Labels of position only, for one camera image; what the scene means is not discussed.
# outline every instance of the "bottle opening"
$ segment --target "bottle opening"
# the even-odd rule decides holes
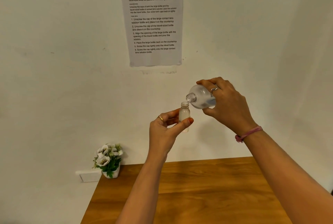
[[[182,102],[181,103],[181,108],[188,109],[189,108],[189,103],[188,102]]]
[[[189,103],[194,103],[197,100],[197,96],[191,92],[190,94],[187,94],[186,101]]]

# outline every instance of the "white flower pot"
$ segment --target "white flower pot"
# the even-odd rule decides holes
[[[119,164],[118,168],[113,172],[112,177],[109,177],[108,175],[106,175],[106,171],[102,171],[102,173],[106,178],[116,178],[116,177],[118,177],[119,170],[120,170],[120,164]]]

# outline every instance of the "white wall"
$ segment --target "white wall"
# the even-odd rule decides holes
[[[184,0],[183,64],[158,68],[129,67],[121,0],[0,2],[0,222],[79,223],[96,183],[75,171],[105,142],[144,162],[149,122],[215,76],[333,188],[333,0]],[[250,155],[191,112],[168,161]]]

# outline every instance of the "potted plant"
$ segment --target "potted plant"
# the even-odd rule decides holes
[[[120,144],[105,144],[97,150],[94,168],[100,168],[107,178],[116,178],[119,174],[120,156],[123,154]]]

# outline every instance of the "pink bracelet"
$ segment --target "pink bracelet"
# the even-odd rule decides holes
[[[250,131],[248,131],[246,134],[244,134],[244,135],[242,135],[242,136],[238,136],[238,135],[236,135],[236,136],[235,136],[235,139],[236,139],[236,141],[237,141],[238,143],[243,143],[243,142],[244,142],[243,139],[244,139],[245,137],[247,137],[248,135],[250,135],[250,134],[252,134],[252,133],[254,133],[254,132],[258,132],[258,131],[261,131],[261,130],[263,130],[262,127],[261,127],[261,126],[257,126],[257,127],[251,129]]]

